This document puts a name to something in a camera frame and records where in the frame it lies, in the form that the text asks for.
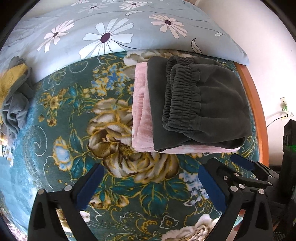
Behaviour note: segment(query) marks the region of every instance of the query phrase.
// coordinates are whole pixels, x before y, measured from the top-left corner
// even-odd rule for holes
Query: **pink fleece fabric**
[[[156,152],[153,144],[153,125],[147,84],[147,62],[138,63],[136,65],[132,114],[132,147],[138,152]],[[229,150],[206,145],[183,145],[172,149],[166,149],[162,153],[222,153],[235,152],[238,149],[239,147]]]

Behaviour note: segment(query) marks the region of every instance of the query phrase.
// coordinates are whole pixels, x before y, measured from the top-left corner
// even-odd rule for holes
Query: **blue gripper pad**
[[[250,161],[238,154],[232,154],[230,156],[231,162],[235,163],[236,165],[246,169],[247,171],[253,171],[254,170],[254,162]]]
[[[104,177],[104,167],[99,165],[92,175],[88,178],[81,191],[77,194],[76,209],[81,211],[87,208],[92,196],[94,195],[98,185]]]
[[[203,165],[198,169],[198,178],[214,204],[215,209],[224,213],[227,208],[225,195]]]

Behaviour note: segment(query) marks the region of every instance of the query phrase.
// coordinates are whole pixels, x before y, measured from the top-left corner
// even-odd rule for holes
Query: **orange wooden edge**
[[[247,97],[249,99],[249,103],[253,112],[256,133],[257,133],[257,140],[258,140],[260,162],[268,167],[269,165],[268,137],[267,137],[265,116],[263,113],[261,101],[260,101],[256,86],[253,82],[253,79],[247,67],[245,65],[238,64],[238,63],[234,63],[234,64],[242,80],[244,89],[247,93]]]

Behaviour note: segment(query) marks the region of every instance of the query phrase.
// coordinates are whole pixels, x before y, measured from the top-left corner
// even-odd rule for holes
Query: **cable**
[[[275,120],[273,120],[267,127],[269,127],[274,121],[276,121],[276,120],[278,120],[278,119],[281,119],[281,118],[284,118],[284,117],[288,117],[289,116],[289,114],[286,114],[285,116],[282,116],[282,117],[279,117],[279,118],[277,118],[277,119],[275,119]]]

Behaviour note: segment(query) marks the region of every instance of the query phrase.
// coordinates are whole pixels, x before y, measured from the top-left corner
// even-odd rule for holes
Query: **green floral blanket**
[[[199,166],[216,158],[246,177],[251,173],[231,163],[231,153],[137,153],[131,147],[135,65],[172,54],[198,56],[176,50],[112,53],[57,70],[36,85],[14,164],[1,166],[7,184],[0,185],[2,205],[17,227],[27,231],[39,188],[59,191],[99,162],[106,169],[104,179],[81,212],[98,240],[203,240],[221,213],[198,179]],[[233,62],[213,59],[237,74]],[[251,120],[253,134],[238,154],[258,161],[252,114]],[[75,240],[61,212],[59,217]],[[180,234],[194,225],[193,233]]]

